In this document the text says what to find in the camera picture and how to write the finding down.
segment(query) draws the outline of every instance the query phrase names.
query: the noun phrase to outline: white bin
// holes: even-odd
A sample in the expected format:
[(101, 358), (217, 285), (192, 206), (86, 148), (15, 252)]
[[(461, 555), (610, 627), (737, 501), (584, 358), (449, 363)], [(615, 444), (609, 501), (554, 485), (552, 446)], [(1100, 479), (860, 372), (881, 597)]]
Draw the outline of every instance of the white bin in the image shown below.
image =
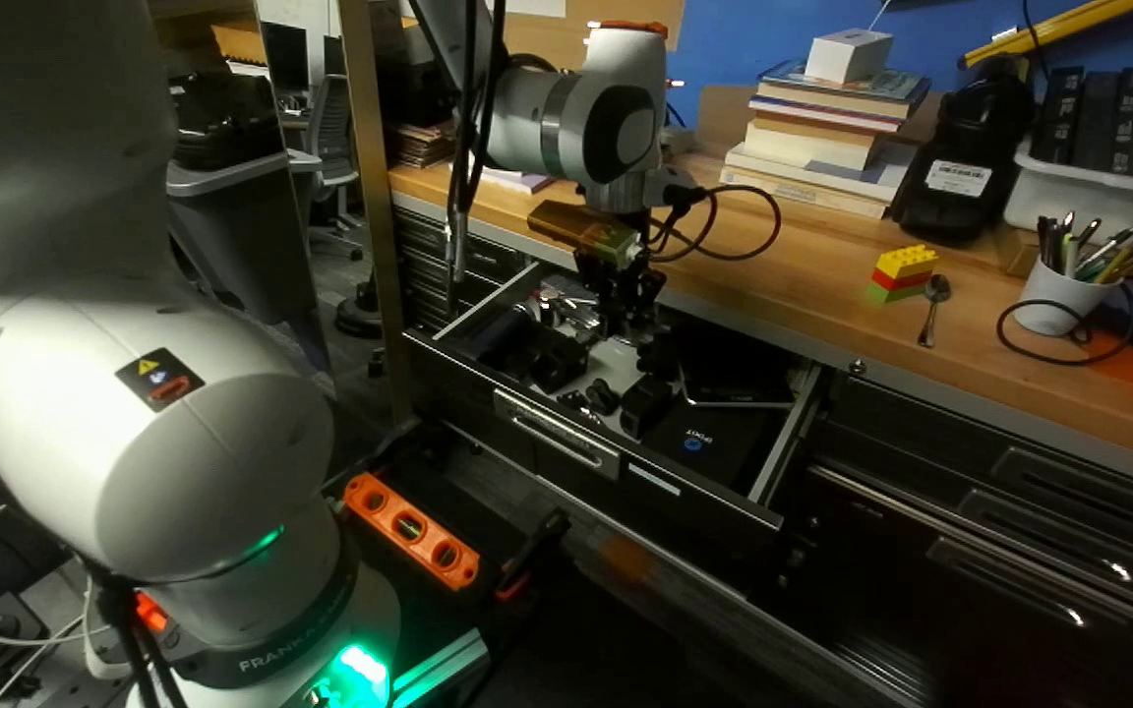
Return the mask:
[(1097, 216), (1105, 220), (1092, 238), (1094, 242), (1102, 242), (1133, 225), (1132, 176), (1099, 173), (1034, 160), (1030, 156), (1029, 138), (1017, 150), (1016, 162), (1021, 174), (1003, 211), (1003, 219), (1015, 228), (1034, 230), (1039, 216), (1060, 219), (1070, 210), (1077, 212), (1075, 232)]

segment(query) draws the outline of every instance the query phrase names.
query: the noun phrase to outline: white box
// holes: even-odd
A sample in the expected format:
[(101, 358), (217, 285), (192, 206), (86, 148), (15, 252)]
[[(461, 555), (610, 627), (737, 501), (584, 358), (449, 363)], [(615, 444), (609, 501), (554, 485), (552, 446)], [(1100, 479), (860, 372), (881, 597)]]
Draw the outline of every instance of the white box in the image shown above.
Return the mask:
[(1017, 150), (1021, 167), (1017, 185), (1004, 207), (1003, 219), (1015, 228), (1034, 230), (1039, 216), (1064, 219), (1070, 210), (1077, 212), (1076, 230), (1093, 219), (1105, 220), (1092, 238), (1104, 242), (1114, 233), (1133, 225), (1133, 178), (1099, 173), (1030, 156), (1030, 139)]
[(806, 75), (846, 84), (884, 71), (894, 36), (867, 28), (849, 28), (845, 32), (817, 36), (810, 43)]

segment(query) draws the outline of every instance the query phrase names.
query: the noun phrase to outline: wooden countertop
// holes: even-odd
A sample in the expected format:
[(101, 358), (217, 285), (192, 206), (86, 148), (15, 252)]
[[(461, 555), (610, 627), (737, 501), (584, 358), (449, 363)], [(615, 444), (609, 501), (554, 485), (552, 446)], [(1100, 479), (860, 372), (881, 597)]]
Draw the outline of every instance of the wooden countertop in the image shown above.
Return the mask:
[[(681, 157), (679, 165), (700, 184), (719, 182), (717, 160), (693, 155)], [(397, 168), (391, 171), (391, 189), (443, 205), (449, 174), (444, 165)], [(544, 198), (580, 202), (574, 185), (566, 182), (554, 184), (535, 197), (484, 185), (471, 219), (562, 247), (527, 228), (527, 214)], [(739, 254), (770, 233), (770, 210), (761, 198), (721, 194), (719, 206), (707, 238), (712, 249)], [(917, 344), (928, 310), (925, 299), (884, 308), (863, 299), (877, 256), (917, 239), (888, 220), (858, 219), (787, 201), (782, 202), (782, 211), (781, 237), (757, 258), (719, 262), (692, 255), (656, 267), (667, 274), (667, 287), (675, 291), (1133, 450), (1132, 383), (1093, 368), (1057, 367), (1025, 358), (997, 340), (995, 322), (1016, 301), (1022, 282), (995, 267), (988, 238), (969, 250), (936, 248), (942, 256), (938, 272), (951, 279), (953, 296), (938, 310), (936, 349), (930, 350)], [(705, 212), (704, 205), (696, 207), (681, 221), (680, 230), (696, 234)], [(1045, 355), (1083, 357), (1073, 342), (1032, 335), (1011, 321), (1007, 332), (1020, 346)]]

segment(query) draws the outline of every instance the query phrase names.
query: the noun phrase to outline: orange level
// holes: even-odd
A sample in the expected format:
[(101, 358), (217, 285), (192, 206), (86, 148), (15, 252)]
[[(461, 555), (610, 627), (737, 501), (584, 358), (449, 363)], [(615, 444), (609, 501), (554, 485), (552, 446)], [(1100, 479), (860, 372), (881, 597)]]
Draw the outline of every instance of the orange level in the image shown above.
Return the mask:
[(453, 591), (475, 582), (480, 573), (478, 553), (374, 475), (366, 472), (350, 480), (343, 489), (343, 503)]

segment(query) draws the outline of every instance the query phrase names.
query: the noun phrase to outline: blue wall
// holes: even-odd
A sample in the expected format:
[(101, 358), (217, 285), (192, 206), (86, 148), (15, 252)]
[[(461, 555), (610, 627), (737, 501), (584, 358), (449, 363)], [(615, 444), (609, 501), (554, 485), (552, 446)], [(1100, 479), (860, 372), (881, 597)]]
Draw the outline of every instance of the blue wall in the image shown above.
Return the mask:
[[(1030, 12), (1039, 23), (1082, 3), (1030, 0)], [(773, 63), (806, 57), (813, 36), (868, 26), (880, 8), (878, 0), (687, 0), (668, 72), (688, 85), (671, 102), (693, 125), (702, 86), (756, 84)], [(1021, 0), (894, 0), (876, 28), (895, 36), (891, 67), (920, 71), (949, 91), (963, 84), (962, 54), (1024, 25)], [(1110, 71), (1133, 66), (1133, 14), (1054, 44), (1047, 61)]]

